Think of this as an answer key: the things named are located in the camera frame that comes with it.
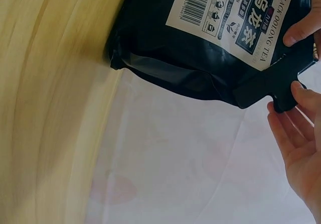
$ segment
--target fingernail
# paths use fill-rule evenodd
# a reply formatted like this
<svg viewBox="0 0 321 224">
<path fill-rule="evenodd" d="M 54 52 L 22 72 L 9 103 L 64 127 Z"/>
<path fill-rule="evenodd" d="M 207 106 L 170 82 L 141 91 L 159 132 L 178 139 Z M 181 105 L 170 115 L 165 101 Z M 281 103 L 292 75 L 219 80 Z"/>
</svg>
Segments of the fingernail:
<svg viewBox="0 0 321 224">
<path fill-rule="evenodd" d="M 294 39 L 293 37 L 284 37 L 284 44 L 287 47 L 291 47 L 296 43 L 296 39 Z"/>
<path fill-rule="evenodd" d="M 267 104 L 267 109 L 269 110 L 270 113 L 274 112 L 273 102 L 269 102 Z"/>
</svg>

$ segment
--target finger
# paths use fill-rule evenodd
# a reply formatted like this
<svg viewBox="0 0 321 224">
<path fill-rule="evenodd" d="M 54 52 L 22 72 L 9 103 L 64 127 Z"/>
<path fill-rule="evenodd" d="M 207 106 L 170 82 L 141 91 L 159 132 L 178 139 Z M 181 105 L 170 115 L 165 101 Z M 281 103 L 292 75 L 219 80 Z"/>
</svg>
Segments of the finger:
<svg viewBox="0 0 321 224">
<path fill-rule="evenodd" d="M 321 30 L 318 30 L 315 34 L 314 34 L 314 42 L 315 42 L 315 46 L 316 46 L 316 58 L 318 60 L 320 59 L 321 56 Z"/>
<path fill-rule="evenodd" d="M 307 116 L 307 118 L 314 123 L 315 122 L 315 113 L 307 110 L 306 108 L 302 107 L 301 105 L 298 105 L 297 108 L 304 113 L 305 116 Z"/>
<path fill-rule="evenodd" d="M 320 12 L 312 9 L 305 18 L 287 30 L 283 38 L 284 44 L 291 47 L 321 29 L 320 18 Z"/>
<path fill-rule="evenodd" d="M 277 145 L 281 151 L 282 157 L 285 161 L 289 154 L 295 149 L 295 147 L 288 138 L 276 113 L 270 113 L 267 118 L 273 135 L 276 139 Z"/>
<path fill-rule="evenodd" d="M 305 139 L 302 134 L 293 126 L 286 114 L 277 114 L 274 110 L 273 103 L 269 103 L 267 108 L 270 113 L 276 114 L 289 140 L 296 148 L 302 147 L 307 143 L 307 139 Z"/>
<path fill-rule="evenodd" d="M 292 109 L 286 114 L 306 140 L 314 140 L 314 127 L 297 108 Z"/>
<path fill-rule="evenodd" d="M 321 106 L 321 94 L 304 89 L 298 81 L 292 83 L 291 90 L 298 104 L 312 113 L 317 112 Z"/>
<path fill-rule="evenodd" d="M 318 111 L 315 116 L 314 135 L 315 135 L 315 147 L 319 152 L 321 151 L 321 111 Z"/>
</svg>

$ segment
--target wooden surface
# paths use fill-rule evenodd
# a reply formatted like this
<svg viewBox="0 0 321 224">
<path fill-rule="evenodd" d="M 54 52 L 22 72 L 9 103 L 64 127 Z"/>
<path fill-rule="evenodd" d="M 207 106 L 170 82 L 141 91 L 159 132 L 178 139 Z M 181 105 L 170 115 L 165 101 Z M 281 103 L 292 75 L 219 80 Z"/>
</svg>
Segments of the wooden surface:
<svg viewBox="0 0 321 224">
<path fill-rule="evenodd" d="M 121 0 L 0 0 L 0 223 L 83 223 Z"/>
</svg>

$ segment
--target barcode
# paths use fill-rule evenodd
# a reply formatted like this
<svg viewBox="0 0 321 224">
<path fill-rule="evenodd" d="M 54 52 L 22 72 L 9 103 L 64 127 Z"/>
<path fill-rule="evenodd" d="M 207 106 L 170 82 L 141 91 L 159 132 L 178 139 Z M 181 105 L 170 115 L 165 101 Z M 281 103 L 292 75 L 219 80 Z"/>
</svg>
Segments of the barcode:
<svg viewBox="0 0 321 224">
<path fill-rule="evenodd" d="M 200 26 L 207 2 L 207 0 L 185 0 L 181 11 L 181 19 Z"/>
</svg>

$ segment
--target black plastic bag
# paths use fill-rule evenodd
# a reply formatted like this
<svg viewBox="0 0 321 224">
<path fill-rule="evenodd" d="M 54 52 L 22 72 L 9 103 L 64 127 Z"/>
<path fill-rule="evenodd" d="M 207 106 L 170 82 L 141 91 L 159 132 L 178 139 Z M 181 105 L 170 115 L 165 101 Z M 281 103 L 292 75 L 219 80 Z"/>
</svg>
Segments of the black plastic bag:
<svg viewBox="0 0 321 224">
<path fill-rule="evenodd" d="M 172 92 L 247 108 L 273 97 L 296 102 L 290 85 L 315 63 L 313 37 L 284 46 L 310 0 L 125 0 L 105 48 L 128 68 Z"/>
</svg>

